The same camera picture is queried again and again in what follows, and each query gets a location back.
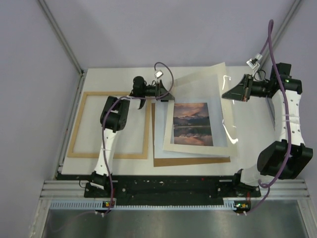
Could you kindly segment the cream photo mat board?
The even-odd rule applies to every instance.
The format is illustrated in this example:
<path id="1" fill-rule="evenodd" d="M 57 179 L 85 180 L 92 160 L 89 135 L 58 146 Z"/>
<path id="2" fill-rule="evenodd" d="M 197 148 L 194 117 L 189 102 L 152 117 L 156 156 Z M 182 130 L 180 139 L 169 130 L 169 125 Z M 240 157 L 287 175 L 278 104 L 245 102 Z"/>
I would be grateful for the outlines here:
<path id="1" fill-rule="evenodd" d="M 221 96 L 229 89 L 231 78 L 227 75 L 225 63 L 204 67 L 197 72 L 182 76 L 175 80 L 172 93 L 174 101 L 169 101 L 165 124 L 163 149 L 166 151 L 184 152 L 203 155 L 217 155 L 220 157 L 236 156 L 239 139 L 236 133 L 236 123 L 233 115 L 232 100 Z M 171 144 L 171 130 L 173 128 L 173 107 L 176 103 L 193 103 L 196 99 L 204 101 L 219 101 L 221 109 L 217 114 L 222 116 L 222 126 L 225 130 L 227 147 L 205 147 Z"/>

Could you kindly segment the sunset landscape photo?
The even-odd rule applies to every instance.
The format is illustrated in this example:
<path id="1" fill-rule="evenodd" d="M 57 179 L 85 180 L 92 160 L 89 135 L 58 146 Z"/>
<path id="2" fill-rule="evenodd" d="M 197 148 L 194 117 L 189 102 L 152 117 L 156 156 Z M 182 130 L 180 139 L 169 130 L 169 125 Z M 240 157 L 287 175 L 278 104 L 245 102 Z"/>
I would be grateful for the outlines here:
<path id="1" fill-rule="evenodd" d="M 154 155 L 158 159 L 167 158 L 212 158 L 217 155 L 174 152 L 163 149 L 168 103 L 156 103 L 154 132 Z M 227 147 L 219 101 L 196 99 L 193 103 L 174 104 L 171 144 L 205 147 Z"/>

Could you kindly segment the clear handled screwdriver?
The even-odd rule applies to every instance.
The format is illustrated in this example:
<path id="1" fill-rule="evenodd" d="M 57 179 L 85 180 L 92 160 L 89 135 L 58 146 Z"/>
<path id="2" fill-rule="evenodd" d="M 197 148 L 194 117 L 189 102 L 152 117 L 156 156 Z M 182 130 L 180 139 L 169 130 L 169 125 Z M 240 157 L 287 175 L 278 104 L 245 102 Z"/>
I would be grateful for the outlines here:
<path id="1" fill-rule="evenodd" d="M 269 114 L 270 114 L 270 118 L 271 118 L 271 122 L 272 122 L 272 126 L 273 129 L 275 129 L 275 111 L 274 111 L 274 105 L 272 102 L 271 98 L 266 98 L 265 99 L 268 110 L 269 110 Z"/>

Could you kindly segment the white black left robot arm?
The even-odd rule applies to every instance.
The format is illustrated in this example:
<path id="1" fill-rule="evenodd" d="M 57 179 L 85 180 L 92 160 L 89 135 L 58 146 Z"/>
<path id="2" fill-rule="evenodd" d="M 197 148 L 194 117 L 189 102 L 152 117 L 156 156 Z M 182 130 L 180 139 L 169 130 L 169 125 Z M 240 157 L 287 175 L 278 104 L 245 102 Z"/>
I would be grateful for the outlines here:
<path id="1" fill-rule="evenodd" d="M 151 84 L 147 84 L 143 77 L 136 76 L 133 79 L 132 91 L 128 96 L 109 96 L 107 98 L 100 117 L 102 126 L 101 149 L 90 180 L 90 185 L 95 187 L 95 191 L 100 196 L 108 196 L 113 190 L 111 175 L 114 149 L 119 133 L 126 126 L 130 101 L 139 99 L 139 109 L 141 109 L 147 100 L 155 99 L 162 102 L 175 100 L 171 94 L 173 87 L 171 86 L 167 90 L 161 80 L 162 76 L 162 71 L 156 71 L 155 80 Z"/>

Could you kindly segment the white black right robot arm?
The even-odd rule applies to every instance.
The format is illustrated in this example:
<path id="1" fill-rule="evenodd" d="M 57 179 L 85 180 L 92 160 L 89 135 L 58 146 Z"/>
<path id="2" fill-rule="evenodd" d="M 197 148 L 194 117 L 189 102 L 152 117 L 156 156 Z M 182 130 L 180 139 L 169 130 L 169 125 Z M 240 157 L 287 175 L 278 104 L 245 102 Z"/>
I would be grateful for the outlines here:
<path id="1" fill-rule="evenodd" d="M 271 100 L 274 109 L 275 141 L 260 152 L 257 163 L 234 174 L 232 192 L 243 196 L 259 183 L 269 184 L 278 179 L 295 179 L 313 157 L 305 145 L 300 125 L 299 104 L 302 82 L 290 75 L 291 64 L 273 66 L 269 80 L 256 81 L 244 74 L 241 81 L 222 94 L 222 98 L 246 102 L 251 97 Z"/>

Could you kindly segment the brown hardboard backing panel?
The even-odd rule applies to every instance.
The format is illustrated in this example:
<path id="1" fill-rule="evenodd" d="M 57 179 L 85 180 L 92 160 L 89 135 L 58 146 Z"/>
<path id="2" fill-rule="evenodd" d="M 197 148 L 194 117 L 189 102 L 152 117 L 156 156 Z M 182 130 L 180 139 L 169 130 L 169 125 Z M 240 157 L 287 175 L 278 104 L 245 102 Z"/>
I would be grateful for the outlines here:
<path id="1" fill-rule="evenodd" d="M 152 117 L 152 146 L 153 146 L 153 161 L 154 167 L 170 167 L 170 166 L 186 166 L 186 165 L 202 165 L 202 164 L 217 164 L 230 163 L 229 157 L 213 157 L 213 158 L 156 158 L 155 157 L 155 103 L 151 104 Z"/>

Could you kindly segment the aluminium right table rail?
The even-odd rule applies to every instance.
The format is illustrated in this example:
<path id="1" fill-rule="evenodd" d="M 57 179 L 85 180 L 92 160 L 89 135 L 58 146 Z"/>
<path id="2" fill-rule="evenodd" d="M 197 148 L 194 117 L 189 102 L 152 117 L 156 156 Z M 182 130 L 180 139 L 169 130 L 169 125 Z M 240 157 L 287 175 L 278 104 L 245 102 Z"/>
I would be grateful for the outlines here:
<path id="1" fill-rule="evenodd" d="M 291 64 L 277 64 L 286 100 L 279 87 L 275 70 L 271 70 L 269 88 L 272 90 L 272 102 L 275 111 L 275 141 L 265 148 L 258 158 L 258 171 L 263 176 L 276 176 L 282 168 L 279 179 L 296 177 L 297 149 L 303 143 L 299 120 L 299 102 L 302 93 L 300 80 L 292 79 Z"/>

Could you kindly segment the aluminium table rail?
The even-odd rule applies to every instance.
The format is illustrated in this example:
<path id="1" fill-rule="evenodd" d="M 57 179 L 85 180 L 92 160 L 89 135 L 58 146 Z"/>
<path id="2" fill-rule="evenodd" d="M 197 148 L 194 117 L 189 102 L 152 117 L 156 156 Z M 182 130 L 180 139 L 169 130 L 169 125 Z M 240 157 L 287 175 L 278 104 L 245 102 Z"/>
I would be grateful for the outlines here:
<path id="1" fill-rule="evenodd" d="M 265 148 L 258 158 L 258 171 L 263 176 L 276 176 L 282 168 L 279 179 L 296 177 L 297 149 L 303 143 L 299 120 L 299 102 L 302 93 L 300 80 L 292 79 L 291 64 L 277 64 L 286 100 L 279 87 L 275 70 L 271 70 L 269 88 L 272 90 L 272 102 L 275 111 L 275 141 Z"/>
<path id="2" fill-rule="evenodd" d="M 86 74 L 87 74 L 86 72 L 83 72 L 79 76 L 79 80 L 75 86 L 74 94 L 72 95 L 72 98 L 70 101 L 70 108 L 66 115 L 65 126 L 63 129 L 60 144 L 58 146 L 53 175 L 51 177 L 53 180 L 55 180 L 58 174 L 59 168 L 63 166 L 63 161 L 67 154 L 67 148 L 71 138 L 73 124 L 74 124 L 74 121 L 76 120 L 76 112 L 77 112 L 78 104 L 80 103 L 81 92 L 85 83 Z"/>

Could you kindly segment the aluminium right corner post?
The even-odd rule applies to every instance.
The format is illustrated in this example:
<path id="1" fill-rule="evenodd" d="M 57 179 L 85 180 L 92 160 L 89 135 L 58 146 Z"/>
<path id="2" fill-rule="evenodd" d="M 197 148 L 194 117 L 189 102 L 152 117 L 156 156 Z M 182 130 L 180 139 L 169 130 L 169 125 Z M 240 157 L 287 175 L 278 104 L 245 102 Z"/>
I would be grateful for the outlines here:
<path id="1" fill-rule="evenodd" d="M 295 18 L 296 14 L 300 10 L 302 4 L 305 2 L 305 0 L 292 0 L 290 7 L 287 8 L 287 12 L 283 18 L 283 21 L 278 25 L 277 29 L 272 32 L 272 47 L 275 49 L 279 42 L 282 40 L 283 35 L 285 34 L 286 30 L 289 28 L 291 22 Z M 269 61 L 270 54 L 269 54 L 269 47 L 264 50 L 263 58 L 261 60 L 260 68 L 263 69 L 264 66 Z"/>

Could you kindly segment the aluminium corner post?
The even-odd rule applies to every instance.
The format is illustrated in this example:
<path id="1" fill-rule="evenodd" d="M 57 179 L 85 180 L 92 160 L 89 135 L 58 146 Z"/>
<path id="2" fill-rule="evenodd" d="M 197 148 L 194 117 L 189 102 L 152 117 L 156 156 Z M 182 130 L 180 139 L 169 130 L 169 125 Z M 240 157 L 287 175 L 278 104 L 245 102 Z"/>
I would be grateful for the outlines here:
<path id="1" fill-rule="evenodd" d="M 66 56 L 69 58 L 70 62 L 76 69 L 79 75 L 82 75 L 84 70 L 80 66 L 79 61 L 77 60 L 73 50 L 71 49 L 66 37 L 64 36 L 60 26 L 58 25 L 54 15 L 52 14 L 48 4 L 45 0 L 36 0 L 37 4 L 39 5 L 44 17 L 47 19 L 52 31 L 54 32 L 57 40 L 61 44 Z"/>
<path id="2" fill-rule="evenodd" d="M 283 21 L 278 25 L 277 29 L 272 32 L 272 47 L 275 49 L 279 42 L 282 40 L 283 35 L 285 34 L 286 30 L 289 28 L 291 22 L 295 18 L 296 14 L 300 10 L 302 4 L 305 2 L 305 0 L 292 0 L 290 7 L 287 8 L 287 12 L 283 18 Z M 269 54 L 269 47 L 264 50 L 263 58 L 261 60 L 260 68 L 263 69 L 264 66 L 269 61 L 270 54 Z"/>

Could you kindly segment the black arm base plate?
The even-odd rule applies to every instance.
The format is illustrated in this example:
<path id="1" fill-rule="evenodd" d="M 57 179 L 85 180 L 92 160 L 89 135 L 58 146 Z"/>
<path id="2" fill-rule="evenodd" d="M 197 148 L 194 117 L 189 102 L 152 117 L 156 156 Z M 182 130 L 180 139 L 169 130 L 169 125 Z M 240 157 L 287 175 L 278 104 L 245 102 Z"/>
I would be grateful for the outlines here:
<path id="1" fill-rule="evenodd" d="M 113 175 L 114 198 L 136 195 L 203 195 L 209 198 L 261 196 L 258 186 L 243 185 L 233 176 L 123 176 Z"/>

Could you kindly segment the aluminium left corner post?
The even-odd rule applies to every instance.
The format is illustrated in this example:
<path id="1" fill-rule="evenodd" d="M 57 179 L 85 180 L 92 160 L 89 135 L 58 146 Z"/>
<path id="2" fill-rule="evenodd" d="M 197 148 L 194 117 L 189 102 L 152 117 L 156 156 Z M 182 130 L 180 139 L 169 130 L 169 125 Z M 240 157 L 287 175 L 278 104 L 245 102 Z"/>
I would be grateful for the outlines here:
<path id="1" fill-rule="evenodd" d="M 77 60 L 73 50 L 71 49 L 66 37 L 64 36 L 60 26 L 58 25 L 54 15 L 52 14 L 48 4 L 45 0 L 36 0 L 37 4 L 39 5 L 44 17 L 47 19 L 52 31 L 54 32 L 57 40 L 61 44 L 66 56 L 69 58 L 70 62 L 76 69 L 79 75 L 82 75 L 84 70 L 80 66 L 79 61 Z"/>

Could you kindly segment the aluminium left table rail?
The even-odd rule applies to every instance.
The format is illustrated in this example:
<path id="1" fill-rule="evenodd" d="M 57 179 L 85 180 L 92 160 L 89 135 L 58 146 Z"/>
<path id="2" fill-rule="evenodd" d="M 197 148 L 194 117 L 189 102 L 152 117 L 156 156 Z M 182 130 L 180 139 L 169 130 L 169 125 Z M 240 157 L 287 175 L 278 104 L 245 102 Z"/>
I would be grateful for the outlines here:
<path id="1" fill-rule="evenodd" d="M 73 124 L 74 124 L 74 121 L 76 120 L 76 112 L 77 112 L 78 104 L 80 103 L 81 92 L 85 83 L 86 74 L 87 74 L 86 72 L 83 72 L 79 76 L 79 80 L 75 86 L 74 94 L 72 95 L 72 98 L 70 101 L 70 108 L 66 115 L 65 126 L 63 129 L 60 144 L 58 146 L 53 175 L 51 177 L 53 180 L 55 180 L 58 174 L 59 168 L 63 166 L 63 161 L 67 154 L 67 148 L 71 138 Z"/>

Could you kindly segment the aluminium front rail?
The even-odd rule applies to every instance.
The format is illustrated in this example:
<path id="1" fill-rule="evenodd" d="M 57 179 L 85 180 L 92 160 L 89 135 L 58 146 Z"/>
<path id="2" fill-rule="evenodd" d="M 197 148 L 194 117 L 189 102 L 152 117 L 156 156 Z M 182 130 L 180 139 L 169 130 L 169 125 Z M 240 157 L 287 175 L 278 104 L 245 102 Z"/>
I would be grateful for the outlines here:
<path id="1" fill-rule="evenodd" d="M 84 198 L 86 181 L 46 180 L 44 181 L 41 199 L 75 200 Z M 270 187 L 268 200 L 302 200 L 310 199 L 307 185 L 303 179 L 279 180 Z"/>

